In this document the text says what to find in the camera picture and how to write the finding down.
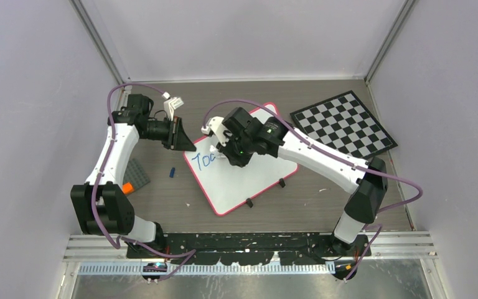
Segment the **white marker pen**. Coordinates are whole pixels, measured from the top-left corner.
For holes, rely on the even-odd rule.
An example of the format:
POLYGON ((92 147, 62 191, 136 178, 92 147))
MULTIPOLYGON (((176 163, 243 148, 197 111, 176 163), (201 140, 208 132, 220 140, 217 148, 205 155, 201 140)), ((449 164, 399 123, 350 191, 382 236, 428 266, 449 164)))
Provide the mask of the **white marker pen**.
POLYGON ((222 159, 222 158, 226 158, 226 156, 219 152, 219 150, 214 146, 214 145, 210 145, 210 148, 209 148, 209 151, 210 151, 210 160, 213 161, 215 159, 222 159))

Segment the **pink framed whiteboard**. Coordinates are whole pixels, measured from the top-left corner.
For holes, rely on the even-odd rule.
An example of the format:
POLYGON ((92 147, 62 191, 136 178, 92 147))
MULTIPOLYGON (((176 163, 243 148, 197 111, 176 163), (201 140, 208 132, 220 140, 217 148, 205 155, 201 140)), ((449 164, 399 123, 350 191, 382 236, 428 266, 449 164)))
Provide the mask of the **pink framed whiteboard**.
POLYGON ((185 162, 218 216, 279 185, 280 179, 287 179, 299 169, 295 162, 258 154, 245 167, 232 166, 227 158, 219 158, 210 150, 217 145, 214 136, 203 136, 194 145, 195 151, 184 152, 185 162))

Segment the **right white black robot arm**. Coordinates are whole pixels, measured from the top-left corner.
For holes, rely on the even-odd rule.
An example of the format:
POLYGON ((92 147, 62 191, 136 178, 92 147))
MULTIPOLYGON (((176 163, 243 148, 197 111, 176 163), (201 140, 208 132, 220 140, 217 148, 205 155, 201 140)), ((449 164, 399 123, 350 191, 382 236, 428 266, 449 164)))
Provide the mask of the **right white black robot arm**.
POLYGON ((249 114, 242 107, 225 117, 214 117, 204 133, 216 136, 216 146, 232 166, 245 167, 254 154, 295 162, 331 180, 350 195, 330 237, 330 248, 337 255, 347 255, 366 225, 372 224, 388 189, 380 176, 385 162, 370 161, 343 154, 307 137, 275 113, 266 121, 249 114))

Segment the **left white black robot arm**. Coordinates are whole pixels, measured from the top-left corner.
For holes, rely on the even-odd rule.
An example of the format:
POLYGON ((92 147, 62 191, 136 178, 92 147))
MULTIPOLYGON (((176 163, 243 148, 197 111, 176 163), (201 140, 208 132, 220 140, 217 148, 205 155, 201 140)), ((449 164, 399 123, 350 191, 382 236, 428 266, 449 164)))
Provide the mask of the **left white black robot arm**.
POLYGON ((179 97, 165 98, 163 119, 150 116, 154 102, 141 94, 129 95, 127 105, 110 112, 107 137, 94 170, 85 183, 76 184, 70 198, 82 232, 86 235, 123 235, 142 242, 152 258, 166 249, 163 230, 157 222, 136 216, 123 192, 123 179, 131 153, 141 139, 159 141, 167 150, 195 151, 182 119, 174 114, 183 105, 179 97))

